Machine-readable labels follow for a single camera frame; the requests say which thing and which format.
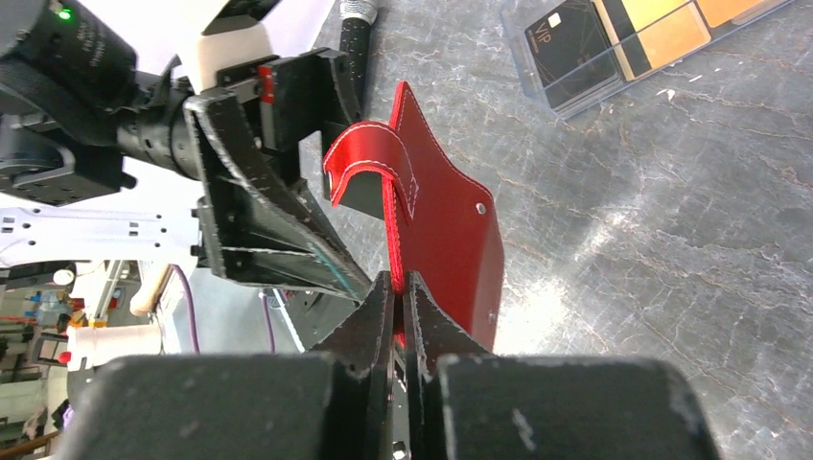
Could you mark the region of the red leather card holder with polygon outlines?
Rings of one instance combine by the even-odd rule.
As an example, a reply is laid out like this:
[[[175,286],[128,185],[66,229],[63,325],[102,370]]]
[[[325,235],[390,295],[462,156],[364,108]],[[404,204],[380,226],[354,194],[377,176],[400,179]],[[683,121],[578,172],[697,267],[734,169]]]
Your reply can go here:
[[[365,173],[381,186],[391,285],[419,273],[436,304],[486,350],[494,347],[504,249],[492,194],[443,151],[409,84],[388,123],[345,129],[323,159],[338,205]]]

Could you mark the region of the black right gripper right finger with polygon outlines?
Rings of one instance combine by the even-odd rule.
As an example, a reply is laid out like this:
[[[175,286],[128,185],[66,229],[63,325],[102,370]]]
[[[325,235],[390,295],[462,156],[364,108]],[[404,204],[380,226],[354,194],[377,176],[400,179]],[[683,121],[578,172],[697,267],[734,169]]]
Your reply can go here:
[[[419,273],[411,271],[406,275],[405,288],[404,354],[411,457],[441,459],[445,456],[442,409],[430,394],[438,358],[487,355],[489,351],[437,305]],[[431,452],[435,447],[440,448],[437,456]]]

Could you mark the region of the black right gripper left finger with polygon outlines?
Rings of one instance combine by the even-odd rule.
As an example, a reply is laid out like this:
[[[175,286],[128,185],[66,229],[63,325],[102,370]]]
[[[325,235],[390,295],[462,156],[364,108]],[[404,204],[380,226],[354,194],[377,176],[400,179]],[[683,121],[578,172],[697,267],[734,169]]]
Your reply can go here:
[[[382,271],[360,305],[314,345],[335,360],[322,459],[391,457],[394,301]]]

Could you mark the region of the clear acrylic card tray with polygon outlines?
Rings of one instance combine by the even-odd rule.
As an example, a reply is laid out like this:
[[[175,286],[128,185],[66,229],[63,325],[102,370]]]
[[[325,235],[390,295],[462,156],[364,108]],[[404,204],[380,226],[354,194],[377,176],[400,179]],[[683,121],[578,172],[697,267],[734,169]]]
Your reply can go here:
[[[783,7],[781,1],[506,1],[523,93],[566,120]]]

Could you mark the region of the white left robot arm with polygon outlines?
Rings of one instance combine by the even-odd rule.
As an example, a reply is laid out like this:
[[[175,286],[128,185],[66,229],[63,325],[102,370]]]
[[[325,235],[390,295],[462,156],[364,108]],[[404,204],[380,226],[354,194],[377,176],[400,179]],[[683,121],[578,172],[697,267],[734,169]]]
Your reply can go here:
[[[272,50],[272,1],[125,1],[139,25],[174,21],[172,56],[140,72],[135,50],[80,1],[1,5],[1,191],[35,226],[5,227],[1,265],[93,257],[201,256],[245,286],[360,300],[369,279],[313,204],[299,144],[328,150],[362,117],[375,1],[344,1],[337,49]],[[63,217],[60,207],[131,189],[134,158],[199,182],[197,209]]]

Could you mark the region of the gold VIP card stack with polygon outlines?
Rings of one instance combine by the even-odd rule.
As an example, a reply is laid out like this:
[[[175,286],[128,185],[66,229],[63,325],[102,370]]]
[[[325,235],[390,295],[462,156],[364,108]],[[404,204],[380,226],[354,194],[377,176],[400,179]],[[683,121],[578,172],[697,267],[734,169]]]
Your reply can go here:
[[[769,0],[696,0],[700,12],[711,28],[728,22],[740,25],[753,16],[759,15],[781,1]]]

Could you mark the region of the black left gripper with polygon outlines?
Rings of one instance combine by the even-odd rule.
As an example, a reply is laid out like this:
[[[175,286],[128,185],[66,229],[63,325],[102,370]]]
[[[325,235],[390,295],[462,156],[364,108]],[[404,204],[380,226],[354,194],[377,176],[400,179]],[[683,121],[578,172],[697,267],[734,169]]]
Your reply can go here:
[[[365,296],[370,280],[315,202],[300,161],[302,140],[320,133],[326,153],[361,120],[351,63],[330,48],[271,55],[216,72],[218,86],[241,103],[222,88],[184,103],[214,275],[253,287]]]

